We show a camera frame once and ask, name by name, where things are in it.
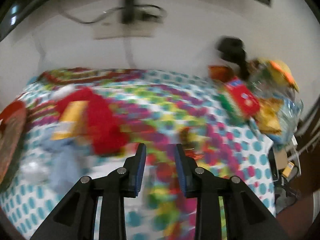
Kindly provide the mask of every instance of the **silver bolt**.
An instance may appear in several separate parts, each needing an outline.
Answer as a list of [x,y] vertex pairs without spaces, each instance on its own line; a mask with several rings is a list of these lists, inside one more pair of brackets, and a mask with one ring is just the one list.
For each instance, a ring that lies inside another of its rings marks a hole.
[[232,177],[231,181],[232,181],[233,183],[238,184],[238,183],[240,183],[240,181],[241,181],[241,180],[240,180],[240,178],[239,178],[239,177],[234,176],[234,177]]
[[118,172],[119,174],[125,174],[125,173],[127,172],[127,169],[124,168],[124,167],[121,167],[121,168],[117,169],[117,172]]
[[197,168],[195,168],[195,172],[198,174],[202,174],[202,173],[204,173],[204,169],[201,167],[197,167]]
[[80,179],[80,181],[81,181],[82,183],[87,183],[87,182],[89,182],[89,180],[90,180],[90,177],[89,177],[89,176],[83,176],[83,177]]

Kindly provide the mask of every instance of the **white wall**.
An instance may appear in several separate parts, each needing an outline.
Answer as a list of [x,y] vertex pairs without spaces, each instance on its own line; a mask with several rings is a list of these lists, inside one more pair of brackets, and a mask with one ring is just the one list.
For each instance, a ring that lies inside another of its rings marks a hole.
[[[119,0],[61,0],[83,20],[118,6]],[[305,109],[320,91],[320,25],[304,0],[140,0],[163,7],[168,16],[153,38],[133,38],[138,68],[207,75],[219,63],[214,45],[222,35],[241,38],[248,58],[281,59],[292,70]],[[93,40],[89,26],[63,18],[51,0],[0,43],[0,108],[30,77],[59,67],[127,68],[123,40]]]

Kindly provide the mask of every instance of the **red fabric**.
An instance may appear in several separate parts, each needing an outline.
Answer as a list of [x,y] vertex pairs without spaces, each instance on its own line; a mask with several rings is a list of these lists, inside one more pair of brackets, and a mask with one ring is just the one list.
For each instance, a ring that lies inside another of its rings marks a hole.
[[82,100],[89,101],[86,111],[87,132],[92,140],[95,154],[103,155],[119,151],[127,144],[128,136],[120,131],[120,121],[113,116],[102,96],[94,94],[86,87],[58,101],[55,108],[61,116],[70,102]]

